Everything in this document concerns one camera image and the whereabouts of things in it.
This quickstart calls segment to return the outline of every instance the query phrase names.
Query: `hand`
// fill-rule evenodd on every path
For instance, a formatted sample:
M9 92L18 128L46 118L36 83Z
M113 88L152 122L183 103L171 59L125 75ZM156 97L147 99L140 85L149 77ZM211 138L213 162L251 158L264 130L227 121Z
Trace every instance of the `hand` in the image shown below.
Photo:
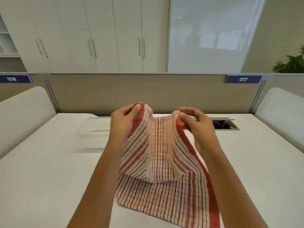
M118 145L124 150L127 147L128 135L131 132L133 120L139 113L141 105L124 106L111 114L111 128L108 144Z
M201 156L206 152L221 150L211 118L193 107L180 107L179 117L194 136L194 145Z

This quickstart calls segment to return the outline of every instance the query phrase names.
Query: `green plant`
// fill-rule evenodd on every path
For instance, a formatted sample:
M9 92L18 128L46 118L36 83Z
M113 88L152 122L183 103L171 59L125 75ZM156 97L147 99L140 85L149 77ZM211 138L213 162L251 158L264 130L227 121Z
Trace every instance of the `green plant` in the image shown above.
M300 47L299 56L287 55L287 63L284 64L282 61L276 62L272 71L276 73L304 73L304 46Z

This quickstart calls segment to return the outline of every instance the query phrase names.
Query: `wardrobe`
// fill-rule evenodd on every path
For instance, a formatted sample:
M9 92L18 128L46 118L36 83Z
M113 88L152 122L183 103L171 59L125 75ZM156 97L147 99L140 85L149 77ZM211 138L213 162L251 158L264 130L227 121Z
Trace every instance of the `wardrobe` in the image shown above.
M0 0L27 72L163 73L170 0Z

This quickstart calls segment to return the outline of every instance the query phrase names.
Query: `red and white striped towel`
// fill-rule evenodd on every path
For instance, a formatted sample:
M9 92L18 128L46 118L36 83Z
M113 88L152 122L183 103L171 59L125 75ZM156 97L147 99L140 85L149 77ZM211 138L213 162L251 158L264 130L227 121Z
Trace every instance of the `red and white striped towel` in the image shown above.
M153 117L146 104L133 121L120 166L118 203L186 228L218 228L209 174L174 111Z

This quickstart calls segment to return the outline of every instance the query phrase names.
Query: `table surface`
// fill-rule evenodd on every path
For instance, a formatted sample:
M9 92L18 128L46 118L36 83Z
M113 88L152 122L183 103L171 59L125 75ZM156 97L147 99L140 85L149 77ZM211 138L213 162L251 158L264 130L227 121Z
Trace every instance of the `table surface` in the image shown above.
M235 119L239 131L216 134L269 227L302 227L304 154L251 114L209 116ZM57 114L0 160L0 227L67 226L101 155L76 135L89 117ZM110 227L177 226L114 200Z

